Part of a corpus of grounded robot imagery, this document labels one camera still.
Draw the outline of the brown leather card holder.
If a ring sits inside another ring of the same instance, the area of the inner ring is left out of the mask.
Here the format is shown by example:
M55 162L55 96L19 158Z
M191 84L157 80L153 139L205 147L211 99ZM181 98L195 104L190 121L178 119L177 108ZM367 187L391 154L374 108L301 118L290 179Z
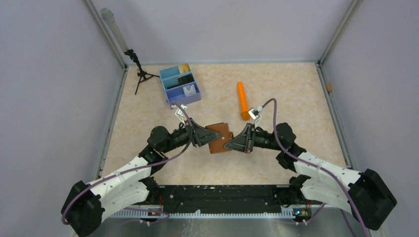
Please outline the brown leather card holder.
M211 125L207 125L205 127L207 130L216 132L219 134L219 138L215 139L208 143L209 152L211 154L219 154L230 152L230 149L225 148L224 146L230 142L234 135L233 132L230 131L228 123L220 122Z

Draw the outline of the silver card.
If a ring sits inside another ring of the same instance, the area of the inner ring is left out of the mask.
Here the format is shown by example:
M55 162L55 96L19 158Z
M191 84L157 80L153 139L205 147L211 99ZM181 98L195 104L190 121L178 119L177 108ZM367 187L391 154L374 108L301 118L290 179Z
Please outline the silver card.
M194 84L186 85L182 89L183 89L185 97L189 97L189 96L193 96L197 94L197 90Z

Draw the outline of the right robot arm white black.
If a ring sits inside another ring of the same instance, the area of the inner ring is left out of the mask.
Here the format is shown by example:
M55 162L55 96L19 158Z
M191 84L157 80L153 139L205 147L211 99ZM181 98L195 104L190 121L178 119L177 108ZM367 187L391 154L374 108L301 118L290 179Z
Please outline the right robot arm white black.
M319 201L348 213L370 230L380 229L397 200L380 175L371 169L356 171L322 160L295 143L286 123L268 133L248 123L224 147L249 154L255 147L278 150L279 165L298 174L290 179L290 198L295 203Z

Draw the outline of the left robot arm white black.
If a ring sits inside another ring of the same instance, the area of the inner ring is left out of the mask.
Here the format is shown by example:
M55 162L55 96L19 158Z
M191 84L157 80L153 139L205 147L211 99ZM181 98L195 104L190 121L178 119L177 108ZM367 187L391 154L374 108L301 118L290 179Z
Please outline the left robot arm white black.
M220 137L193 119L180 123L170 133L156 126L147 139L147 146L131 161L113 173L97 180L75 183L61 209L61 221L80 237L93 233L109 216L132 204L153 204L158 199L157 183L152 175L167 162L166 153L190 145L202 147Z

